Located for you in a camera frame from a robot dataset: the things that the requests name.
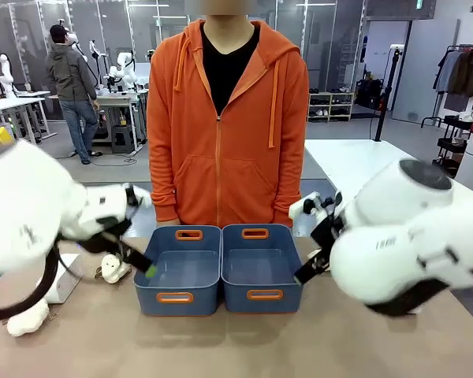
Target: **yellow object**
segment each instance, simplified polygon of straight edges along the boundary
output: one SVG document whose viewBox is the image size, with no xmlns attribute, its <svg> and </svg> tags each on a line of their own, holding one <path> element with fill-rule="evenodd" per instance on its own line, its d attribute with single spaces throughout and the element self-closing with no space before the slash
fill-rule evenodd
<svg viewBox="0 0 473 378">
<path fill-rule="evenodd" d="M 0 144 L 10 144 L 14 141 L 13 137 L 7 132 L 6 128 L 0 127 Z"/>
</svg>

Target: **bin handle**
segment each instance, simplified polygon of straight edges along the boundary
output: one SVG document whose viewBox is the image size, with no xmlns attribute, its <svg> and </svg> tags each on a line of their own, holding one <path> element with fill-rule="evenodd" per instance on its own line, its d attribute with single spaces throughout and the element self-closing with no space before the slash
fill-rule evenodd
<svg viewBox="0 0 473 378">
<path fill-rule="evenodd" d="M 284 298 L 284 291 L 274 290 L 249 290 L 247 299 L 251 301 L 280 301 Z"/>
<path fill-rule="evenodd" d="M 203 231 L 201 230 L 176 230 L 175 239 L 179 241 L 197 242 L 203 239 Z"/>
<path fill-rule="evenodd" d="M 268 239 L 270 232 L 266 228 L 244 228 L 242 238 L 244 239 Z"/>
<path fill-rule="evenodd" d="M 192 293 L 157 293 L 156 301 L 159 303 L 185 304 L 192 303 L 194 297 Z"/>
</svg>

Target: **neck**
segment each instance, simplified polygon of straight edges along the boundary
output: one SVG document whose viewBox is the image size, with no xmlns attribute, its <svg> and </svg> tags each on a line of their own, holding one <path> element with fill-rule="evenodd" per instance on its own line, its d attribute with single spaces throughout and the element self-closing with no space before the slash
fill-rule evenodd
<svg viewBox="0 0 473 378">
<path fill-rule="evenodd" d="M 246 16 L 207 16 L 203 31 L 223 54 L 241 48 L 254 34 L 254 25 Z"/>
</svg>

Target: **gray jacket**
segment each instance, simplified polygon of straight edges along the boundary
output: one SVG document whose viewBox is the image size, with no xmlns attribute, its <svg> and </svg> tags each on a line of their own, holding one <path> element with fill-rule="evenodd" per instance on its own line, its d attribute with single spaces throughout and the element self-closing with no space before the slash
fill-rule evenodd
<svg viewBox="0 0 473 378">
<path fill-rule="evenodd" d="M 71 46 L 51 43 L 46 58 L 47 79 L 56 86 L 61 101 L 96 100 L 95 85 L 91 81 L 86 61 Z"/>
</svg>

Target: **open doorway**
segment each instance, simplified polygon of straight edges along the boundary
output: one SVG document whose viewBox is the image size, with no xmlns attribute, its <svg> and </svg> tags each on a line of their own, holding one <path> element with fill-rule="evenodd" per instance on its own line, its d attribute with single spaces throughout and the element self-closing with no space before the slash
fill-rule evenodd
<svg viewBox="0 0 473 378">
<path fill-rule="evenodd" d="M 369 20 L 363 28 L 363 48 L 356 68 L 356 100 L 353 118 L 371 118 L 380 115 L 382 96 L 389 80 L 393 55 L 391 45 L 405 45 L 411 21 Z M 399 80 L 402 57 L 397 63 L 393 90 L 389 96 L 388 110 L 393 109 Z"/>
</svg>

